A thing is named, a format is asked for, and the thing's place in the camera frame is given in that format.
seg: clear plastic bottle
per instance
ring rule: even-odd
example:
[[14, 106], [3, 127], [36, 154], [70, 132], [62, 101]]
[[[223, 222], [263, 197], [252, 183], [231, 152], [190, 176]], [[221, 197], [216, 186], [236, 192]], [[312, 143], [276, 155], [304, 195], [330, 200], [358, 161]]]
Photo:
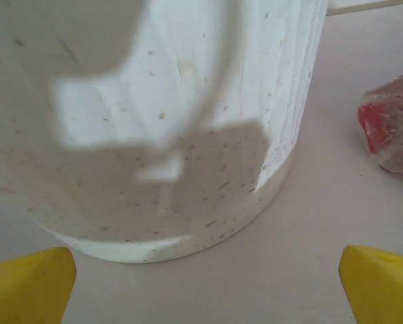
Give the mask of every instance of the clear plastic bottle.
[[363, 95], [358, 121], [372, 159], [403, 172], [403, 75]]

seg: white bucket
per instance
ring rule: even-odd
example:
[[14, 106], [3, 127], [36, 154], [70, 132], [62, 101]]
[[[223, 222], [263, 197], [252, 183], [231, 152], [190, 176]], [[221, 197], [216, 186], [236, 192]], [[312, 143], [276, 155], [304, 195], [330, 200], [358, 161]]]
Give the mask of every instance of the white bucket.
[[327, 0], [0, 0], [0, 195], [145, 263], [236, 233], [287, 173]]

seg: white cylindrical container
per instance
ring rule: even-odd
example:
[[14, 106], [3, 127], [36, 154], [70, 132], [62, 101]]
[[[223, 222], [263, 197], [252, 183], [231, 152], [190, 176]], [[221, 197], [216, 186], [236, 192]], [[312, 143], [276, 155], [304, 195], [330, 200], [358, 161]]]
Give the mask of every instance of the white cylindrical container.
[[0, 0], [0, 195], [64, 242], [208, 248], [290, 165], [327, 0]]

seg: white surface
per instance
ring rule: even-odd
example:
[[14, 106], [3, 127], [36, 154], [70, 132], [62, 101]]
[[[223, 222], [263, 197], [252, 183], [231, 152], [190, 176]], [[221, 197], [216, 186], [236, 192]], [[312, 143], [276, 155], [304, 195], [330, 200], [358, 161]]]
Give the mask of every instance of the white surface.
[[[403, 253], [403, 175], [372, 163], [357, 134], [361, 94], [403, 73], [403, 6], [329, 18], [293, 168], [238, 235], [154, 265], [74, 252], [75, 323], [355, 323], [338, 277], [347, 244]], [[0, 207], [0, 261], [58, 245]]]
[[330, 0], [327, 15], [402, 5], [403, 0]]
[[128, 263], [204, 250], [267, 207], [327, 0], [34, 3], [0, 1], [2, 199]]

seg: yellow object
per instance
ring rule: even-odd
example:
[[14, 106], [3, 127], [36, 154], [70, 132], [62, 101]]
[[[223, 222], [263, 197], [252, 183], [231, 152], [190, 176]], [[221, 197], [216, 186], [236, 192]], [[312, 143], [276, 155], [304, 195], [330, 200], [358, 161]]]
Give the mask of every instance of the yellow object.
[[0, 263], [0, 324], [58, 324], [74, 286], [67, 248]]
[[403, 256], [347, 246], [339, 274], [358, 324], [403, 324]]

